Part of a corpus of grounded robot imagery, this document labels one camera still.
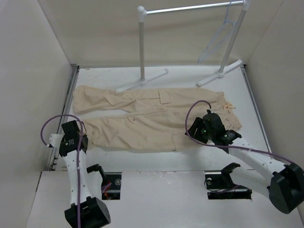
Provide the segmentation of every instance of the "khaki pants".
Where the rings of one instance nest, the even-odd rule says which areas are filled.
[[[226,129],[242,127],[231,110],[225,110],[223,92],[203,88],[138,89],[116,93],[80,86],[74,91],[76,113],[121,109],[123,116],[84,120],[89,140],[94,145],[119,150],[175,151],[198,146],[184,135],[185,117],[198,100],[209,101]],[[191,112],[188,128],[203,117],[209,106],[199,103]]]

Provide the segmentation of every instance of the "black mount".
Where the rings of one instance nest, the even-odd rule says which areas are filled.
[[[271,179],[269,199],[282,213],[289,214],[304,201],[304,175],[300,166],[291,163]]]
[[[101,167],[101,165],[99,165],[99,164],[92,165],[92,166],[88,167],[86,169],[86,171],[87,171],[87,173],[91,173],[91,172],[99,172],[100,173],[101,177],[103,178],[103,182],[101,183],[101,187],[108,184],[108,179],[107,179],[105,171]]]
[[[107,206],[98,198],[88,197],[86,201],[80,204],[81,227],[100,228],[111,223],[110,213]],[[77,206],[71,205],[71,208],[65,211],[67,222],[72,228],[77,228]]]
[[[220,116],[210,110],[207,110],[207,114],[203,118],[196,117],[188,133],[192,138],[202,143],[207,143],[208,140],[211,140],[215,145],[219,146],[228,146],[236,138],[242,138],[239,133],[233,130],[227,131]],[[227,148],[220,149],[228,153]]]

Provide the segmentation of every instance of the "white table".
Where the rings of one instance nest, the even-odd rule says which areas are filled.
[[[144,88],[194,87],[214,73],[216,66],[168,66],[169,74]],[[147,67],[146,74],[164,67]],[[116,89],[139,78],[139,68],[81,69],[76,86]],[[243,128],[239,131],[255,147],[266,150],[259,121],[241,69],[205,86],[223,91],[236,109]],[[80,118],[123,114],[102,111]],[[298,210],[289,215],[253,192],[252,200],[208,200],[204,172],[221,170],[231,162],[243,162],[222,150],[201,147],[183,152],[134,153],[93,148],[87,151],[87,166],[99,163],[106,172],[123,171],[121,200],[105,201],[112,223],[109,228],[303,228]],[[70,186],[61,158],[57,171],[43,172],[27,228],[68,228],[64,210],[69,208]]]
[[[218,66],[146,67],[146,75],[161,71],[164,68],[169,70],[168,75],[141,88],[195,87],[196,82],[214,73]],[[116,89],[138,80],[139,75],[140,70],[138,67],[80,69],[76,87],[87,85]],[[223,79],[217,79],[207,84],[204,88],[216,92],[223,91],[226,100],[236,107],[233,112],[243,125],[239,132],[255,147],[267,150],[250,93],[240,68],[228,73]],[[124,113],[120,110],[96,111],[77,116],[84,119]],[[231,162],[238,162],[245,166],[237,158],[226,154],[222,150],[210,147],[201,147],[182,152],[159,153],[111,151],[98,147],[87,151],[87,165],[99,163],[106,172],[221,170]],[[61,157],[58,159],[56,170],[66,170],[66,165]]]
[[[203,171],[123,172],[120,200],[104,200],[105,228],[303,228],[298,210],[282,214],[264,196],[208,200]],[[27,228],[70,228],[67,172],[43,172]]]

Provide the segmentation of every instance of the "cable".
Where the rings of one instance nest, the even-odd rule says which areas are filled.
[[[194,142],[196,142],[197,144],[200,144],[200,145],[203,145],[203,146],[208,146],[208,147],[217,147],[217,148],[222,148],[222,149],[241,149],[241,150],[246,150],[246,151],[252,151],[252,152],[257,152],[257,153],[262,153],[262,154],[267,154],[269,156],[273,156],[273,157],[277,157],[279,159],[282,159],[284,161],[287,161],[289,163],[294,163],[292,160],[286,158],[286,157],[283,157],[281,155],[278,155],[278,154],[273,154],[273,153],[270,153],[270,152],[265,152],[265,151],[260,151],[260,150],[257,150],[257,149],[252,149],[252,148],[247,148],[247,147],[242,147],[242,146],[222,146],[222,145],[210,145],[210,144],[205,144],[203,142],[200,142],[194,138],[192,138],[188,132],[188,118],[189,118],[189,115],[192,111],[192,109],[198,104],[198,103],[201,103],[201,102],[205,102],[209,105],[210,109],[211,109],[211,104],[208,102],[208,101],[204,101],[204,100],[200,100],[200,101],[197,101],[195,102],[191,108],[189,109],[187,115],[186,115],[186,120],[185,120],[185,130],[186,130],[186,135]]]
[[[108,183],[106,185],[104,185],[102,188],[101,188],[101,193],[105,193],[107,191],[108,188],[110,188],[110,186],[112,185],[112,183]]]
[[[236,185],[236,186],[234,186],[233,188],[231,188],[231,189],[227,189],[227,190],[224,190],[224,191],[221,191],[221,190],[223,190],[223,189],[219,189],[219,190],[210,190],[208,187],[207,187],[207,184],[206,184],[206,182],[207,182],[207,180],[205,180],[204,181],[204,186],[205,186],[205,188],[208,190],[208,191],[211,191],[211,192],[216,192],[216,193],[226,193],[226,192],[230,192],[230,191],[232,191],[232,190],[236,190],[240,185]]]
[[[86,130],[86,126],[85,126],[85,123],[83,121],[81,121],[81,123],[83,124],[84,128],[85,128],[85,135],[87,133],[87,130]]]
[[[225,15],[225,19],[224,22],[222,24],[222,26],[215,32],[213,38],[211,39],[211,41],[208,43],[206,49],[201,53],[199,59],[198,59],[198,63],[202,63],[209,55],[213,54],[220,46],[221,44],[223,44],[224,42],[226,42],[226,40],[231,36],[231,34],[233,33],[234,29],[235,29],[235,25],[237,24],[236,22],[232,22],[230,20],[228,20],[228,13],[229,13],[229,8],[231,3],[233,2],[233,0],[230,1],[228,7],[227,7],[227,11],[226,11],[226,15]],[[214,43],[214,41],[218,38],[219,33],[221,32],[221,30],[224,28],[225,24],[230,23],[233,27],[233,29],[209,52],[207,53],[207,51],[209,50],[209,47]]]
[[[52,121],[53,119],[56,119],[58,117],[62,117],[62,116],[70,116],[75,118],[78,122],[82,123],[82,121],[74,115],[70,115],[70,114],[61,114],[61,115],[55,115],[52,118],[50,118],[49,120],[47,120],[40,131],[40,138],[41,141],[43,142],[43,144],[45,144],[47,147],[49,147],[49,144],[47,144],[47,142],[43,139],[43,130],[46,127],[46,125]],[[80,138],[79,138],[79,142],[78,142],[78,147],[77,147],[77,159],[76,159],[76,166],[77,166],[77,185],[78,185],[78,191],[77,191],[77,227],[81,228],[81,219],[80,219],[80,190],[81,190],[81,186],[80,186],[80,170],[79,170],[79,153],[80,153],[80,146],[81,146],[81,142],[82,142],[82,136],[83,136],[83,125],[80,124]]]

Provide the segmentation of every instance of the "purple cable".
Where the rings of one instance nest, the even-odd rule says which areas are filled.
[[[231,189],[227,189],[227,190],[224,190],[224,191],[217,191],[216,193],[226,193],[226,192],[230,192],[230,191],[233,191],[235,189],[237,189],[240,185],[236,185],[234,186],[233,188]]]
[[[80,122],[80,138],[79,138],[79,142],[78,142],[78,147],[77,147],[77,159],[76,159],[76,166],[77,166],[77,182],[78,182],[78,191],[77,191],[77,227],[81,228],[81,220],[80,220],[80,190],[81,190],[81,186],[80,186],[80,170],[78,169],[79,167],[79,153],[80,153],[80,146],[81,146],[81,142],[82,142],[82,136],[83,136],[83,123],[81,122],[81,120],[74,115],[70,115],[70,114],[61,114],[61,115],[55,115],[52,118],[50,118],[49,120],[47,120],[40,131],[40,138],[43,142],[43,144],[45,144],[46,146],[48,145],[47,142],[43,139],[43,130],[46,127],[46,125],[53,119],[56,119],[58,117],[62,117],[62,116],[70,116],[75,118],[77,121]]]
[[[108,187],[110,187],[112,183],[108,183],[101,188],[101,193],[104,193]]]
[[[285,160],[285,161],[287,161],[287,162],[289,162],[289,163],[293,163],[293,161],[291,161],[290,159],[288,159],[288,158],[286,158],[286,157],[283,157],[283,156],[278,155],[278,154],[272,154],[272,153],[270,153],[270,152],[260,151],[260,150],[251,149],[251,148],[242,147],[242,146],[210,145],[210,144],[205,144],[205,143],[203,143],[203,142],[200,142],[200,141],[198,141],[198,140],[196,140],[196,139],[193,139],[193,138],[190,136],[190,134],[189,134],[189,132],[188,132],[188,128],[187,128],[187,126],[188,126],[188,118],[189,118],[189,115],[190,115],[190,112],[192,111],[192,109],[193,109],[198,103],[201,103],[201,102],[207,103],[207,104],[209,105],[210,109],[211,109],[211,104],[210,104],[208,101],[200,100],[200,101],[195,102],[195,103],[191,106],[191,108],[189,109],[189,111],[188,111],[188,113],[187,113],[187,115],[186,115],[185,130],[186,130],[187,136],[188,136],[192,141],[194,141],[194,142],[196,142],[196,143],[198,143],[198,144],[200,144],[200,145],[203,145],[203,146],[218,147],[218,148],[223,148],[223,149],[234,148],[234,149],[241,149],[241,150],[246,150],[246,151],[252,151],[252,152],[267,154],[267,155],[269,155],[269,156],[273,156],[273,157],[277,157],[277,158],[280,158],[280,159],[282,159],[282,160]]]

